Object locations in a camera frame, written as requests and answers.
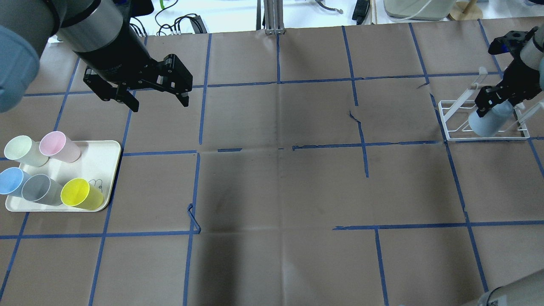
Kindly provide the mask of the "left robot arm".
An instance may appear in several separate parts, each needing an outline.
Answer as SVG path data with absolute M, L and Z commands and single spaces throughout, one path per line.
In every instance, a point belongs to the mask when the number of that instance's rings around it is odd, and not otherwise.
M 2 0 L 2 113 L 15 108 L 37 77 L 48 39 L 57 36 L 87 64 L 83 81 L 103 101 L 139 109 L 132 90 L 168 92 L 188 107 L 193 76 L 175 54 L 153 59 L 130 26 L 155 10 L 150 0 Z

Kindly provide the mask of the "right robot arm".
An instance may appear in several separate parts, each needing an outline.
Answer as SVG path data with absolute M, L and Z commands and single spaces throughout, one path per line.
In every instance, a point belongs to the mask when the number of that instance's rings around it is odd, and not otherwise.
M 491 55 L 511 54 L 513 60 L 495 86 L 484 86 L 475 99 L 476 114 L 483 118 L 493 107 L 509 101 L 512 106 L 534 99 L 542 92 L 540 63 L 543 59 L 543 27 L 509 31 L 488 47 Z

